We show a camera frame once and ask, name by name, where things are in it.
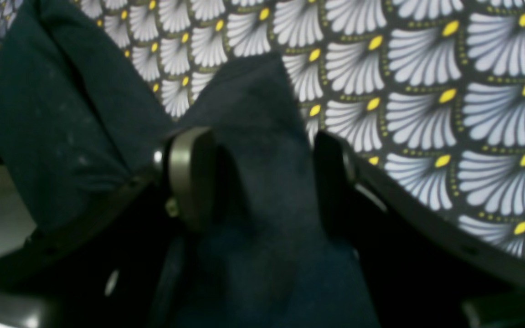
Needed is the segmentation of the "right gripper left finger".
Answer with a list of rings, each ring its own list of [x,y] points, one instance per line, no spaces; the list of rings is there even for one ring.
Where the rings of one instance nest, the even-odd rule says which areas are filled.
[[[171,133],[82,216],[0,257],[0,328],[160,326],[187,241],[211,224],[216,155],[211,128]]]

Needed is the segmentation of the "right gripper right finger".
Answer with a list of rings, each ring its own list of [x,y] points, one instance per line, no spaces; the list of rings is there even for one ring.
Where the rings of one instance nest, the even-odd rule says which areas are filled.
[[[525,260],[425,207],[329,132],[315,182],[330,239],[352,246],[384,328],[525,328]]]

